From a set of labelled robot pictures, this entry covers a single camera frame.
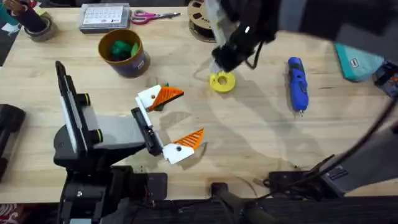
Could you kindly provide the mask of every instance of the black device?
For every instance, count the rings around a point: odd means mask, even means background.
[[[9,138],[12,133],[20,130],[25,120],[25,111],[16,106],[0,105],[0,181],[6,171],[8,157],[12,153],[8,149]]]
[[[146,147],[151,154],[159,153],[156,151],[159,143],[151,138],[153,130],[146,126],[140,111],[134,108],[131,120],[137,123],[136,132],[145,133],[145,137],[133,139],[134,146],[115,145],[112,149],[102,146],[107,138],[105,130],[90,129],[87,123],[91,119],[85,114],[91,105],[90,96],[76,92],[71,76],[60,62],[55,66],[66,125],[54,138],[54,163],[67,170],[58,222],[66,224],[82,218],[99,223],[117,210],[123,198],[139,203],[166,198],[166,174],[135,174],[130,166],[113,166]]]
[[[217,1],[230,21],[239,24],[226,43],[212,51],[226,72],[242,62],[254,69],[263,43],[272,42],[279,30],[314,35],[398,61],[397,0]],[[248,58],[257,45],[251,65]]]

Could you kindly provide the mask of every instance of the spool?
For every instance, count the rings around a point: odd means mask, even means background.
[[[137,43],[138,51],[133,57],[120,62],[111,58],[111,49],[115,41],[121,40],[131,46]],[[98,44],[98,52],[106,63],[108,63],[120,75],[127,78],[135,78],[142,75],[149,67],[150,60],[144,52],[142,41],[138,34],[129,29],[117,29],[105,34]]]
[[[207,19],[205,3],[193,0],[188,5],[189,30],[198,40],[215,43],[215,37],[211,30],[210,21]]]
[[[228,72],[212,73],[210,75],[209,84],[212,89],[218,93],[227,93],[235,87],[235,76]]]

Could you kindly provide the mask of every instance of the blue tool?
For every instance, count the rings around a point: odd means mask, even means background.
[[[289,58],[290,76],[290,99],[292,100],[293,110],[303,116],[303,112],[308,106],[307,81],[305,80],[305,71],[301,59],[297,57]]]

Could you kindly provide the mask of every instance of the green object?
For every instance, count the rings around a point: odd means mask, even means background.
[[[0,3],[0,21],[6,21],[13,26],[18,24],[18,21],[7,13],[7,9],[2,5],[2,3]]]
[[[114,42],[111,51],[111,58],[115,61],[126,60],[131,56],[131,46],[121,40]]]
[[[166,83],[166,84],[164,84],[163,86],[169,87],[169,83]],[[156,107],[155,107],[155,110],[156,110],[156,111],[162,111],[163,108],[164,108],[164,104],[159,105],[159,106],[156,106]]]
[[[131,49],[131,56],[134,57],[135,54],[137,54],[137,52],[138,52],[138,44],[135,43],[134,46],[132,46],[132,49]]]

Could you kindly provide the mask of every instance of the black mount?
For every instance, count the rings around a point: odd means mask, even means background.
[[[263,181],[265,187],[273,194],[274,198],[289,198],[291,200],[339,198],[322,178],[313,179],[307,183],[295,185],[287,190],[283,188],[291,183],[307,178],[309,171],[278,171],[268,173],[268,179]]]
[[[59,219],[68,224],[72,218],[88,218],[92,223],[118,209],[120,201],[164,200],[166,174],[135,174],[131,166],[112,166],[93,174],[68,171],[60,200]]]
[[[113,166],[145,148],[154,156],[162,152],[159,140],[147,126],[139,108],[134,108],[132,115],[145,142],[124,149],[95,148],[95,144],[103,141],[103,134],[100,129],[88,129],[83,107],[90,105],[90,97],[87,93],[76,93],[71,76],[60,62],[55,66],[63,113],[67,118],[67,124],[59,129],[53,142],[54,163],[67,169],[58,205],[58,222],[68,224],[71,219],[84,218],[100,223],[103,217],[118,209],[124,198],[133,202],[164,200],[167,174],[135,174],[131,166]]]
[[[19,131],[24,120],[25,111],[11,105],[0,105],[0,180],[8,164],[6,146],[10,135]]]
[[[285,221],[274,218],[253,199],[239,198],[228,191],[226,183],[212,183],[211,196],[218,199],[227,215],[233,218],[234,223],[252,224],[283,224]]]

